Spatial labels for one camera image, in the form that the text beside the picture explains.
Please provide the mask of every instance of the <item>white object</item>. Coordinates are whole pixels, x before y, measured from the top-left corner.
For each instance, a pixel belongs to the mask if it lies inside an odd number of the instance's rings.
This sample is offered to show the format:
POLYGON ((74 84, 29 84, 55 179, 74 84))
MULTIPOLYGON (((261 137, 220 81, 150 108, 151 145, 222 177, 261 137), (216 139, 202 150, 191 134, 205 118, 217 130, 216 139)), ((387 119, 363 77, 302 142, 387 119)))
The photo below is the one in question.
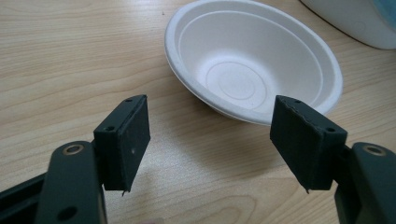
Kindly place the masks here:
POLYGON ((271 124, 278 94, 329 112, 342 75, 329 47, 288 14, 253 1, 197 1, 169 21, 165 52, 180 81, 235 119, 271 124))
POLYGON ((362 43, 396 49, 395 0, 302 0, 321 18, 362 43))

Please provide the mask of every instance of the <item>wooden table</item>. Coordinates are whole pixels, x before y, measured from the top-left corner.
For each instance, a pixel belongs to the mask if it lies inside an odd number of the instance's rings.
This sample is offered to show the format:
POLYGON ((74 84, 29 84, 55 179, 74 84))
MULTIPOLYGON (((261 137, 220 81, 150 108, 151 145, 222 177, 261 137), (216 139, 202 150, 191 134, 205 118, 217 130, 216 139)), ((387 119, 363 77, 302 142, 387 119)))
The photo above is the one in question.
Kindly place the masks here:
MULTIPOLYGON (((145 93, 151 142, 132 191, 106 193, 109 223, 337 223, 336 186, 306 194, 270 127, 223 117, 175 77, 163 35, 189 2, 2 1, 0 190, 46 172, 56 147, 91 141, 121 100, 145 93)), ((363 45, 297 0, 262 2, 333 50, 345 86, 329 118, 347 144, 396 149, 396 51, 363 45)))

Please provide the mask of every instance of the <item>wood grain surface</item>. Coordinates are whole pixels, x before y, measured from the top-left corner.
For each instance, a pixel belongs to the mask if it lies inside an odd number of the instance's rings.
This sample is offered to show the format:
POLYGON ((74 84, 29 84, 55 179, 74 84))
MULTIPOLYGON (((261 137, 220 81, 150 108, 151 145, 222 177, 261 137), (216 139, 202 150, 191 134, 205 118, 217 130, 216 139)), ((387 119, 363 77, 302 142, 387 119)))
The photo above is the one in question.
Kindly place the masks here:
MULTIPOLYGON (((51 152, 145 93, 151 142, 132 191, 106 193, 109 223, 338 223, 330 191, 306 194, 270 128, 228 119, 175 77, 166 24, 188 0, 0 2, 0 190, 46 172, 51 152)), ((297 0, 262 0, 334 52, 344 93, 329 118, 347 144, 396 149, 396 51, 368 47, 297 0)))

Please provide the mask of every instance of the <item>disposable bowl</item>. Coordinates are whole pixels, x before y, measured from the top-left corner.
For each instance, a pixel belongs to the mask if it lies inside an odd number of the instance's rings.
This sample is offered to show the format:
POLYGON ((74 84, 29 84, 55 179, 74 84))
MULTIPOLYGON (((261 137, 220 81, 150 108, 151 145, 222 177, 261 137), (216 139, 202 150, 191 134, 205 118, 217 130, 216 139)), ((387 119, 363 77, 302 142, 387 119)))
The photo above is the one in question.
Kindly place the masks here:
POLYGON ((248 122, 271 124, 278 94, 326 114, 342 93, 326 43, 290 15, 253 1, 187 4, 168 23, 165 53, 193 94, 248 122))

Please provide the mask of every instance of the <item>bowl rim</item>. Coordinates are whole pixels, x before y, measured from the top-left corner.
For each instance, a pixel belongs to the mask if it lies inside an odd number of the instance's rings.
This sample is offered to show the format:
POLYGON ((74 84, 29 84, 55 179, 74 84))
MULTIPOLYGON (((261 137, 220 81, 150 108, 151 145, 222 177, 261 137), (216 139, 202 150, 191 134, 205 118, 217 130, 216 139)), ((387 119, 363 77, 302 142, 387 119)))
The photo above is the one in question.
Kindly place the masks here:
POLYGON ((177 78, 181 81, 181 83, 196 97, 200 100, 204 101, 206 104, 213 107, 218 112, 234 118, 234 119, 241 119, 243 121, 263 124, 263 125, 271 125, 273 113, 260 113, 257 111, 245 109, 241 106, 234 105, 220 97, 216 94, 210 92, 204 86, 202 86, 198 81, 194 78, 189 78, 189 76, 184 76, 184 74, 188 74, 187 68, 184 66, 182 60, 179 58, 179 54, 177 51, 177 46, 175 43, 176 38, 176 30, 177 26, 180 23, 180 19, 182 19, 185 15, 187 15, 191 10, 194 10, 197 7, 201 7, 206 4, 213 4, 213 3, 223 3, 223 4, 248 4, 254 7, 260 7, 262 10, 270 11, 271 13, 278 14, 281 17, 289 20, 293 25, 299 26, 302 28, 304 32, 307 32, 311 35, 317 44, 319 44, 324 50, 326 56, 329 58, 329 63, 331 64, 333 75, 334 75, 334 84, 332 85, 332 89, 330 91, 329 96, 315 107, 315 109, 321 114, 327 114, 337 105, 339 98, 341 97, 342 90, 343 90, 343 77, 341 73, 341 69, 339 64, 332 53, 330 47, 322 40, 315 32, 313 32, 310 28, 306 25, 298 21, 297 19, 293 18, 289 14, 275 8, 270 7, 262 3, 254 2, 254 1, 246 1, 246 0, 199 0, 192 3, 189 3, 183 7, 181 7, 171 18, 168 22, 168 25, 165 30, 164 36, 164 49, 165 49, 165 56, 169 65, 177 78))

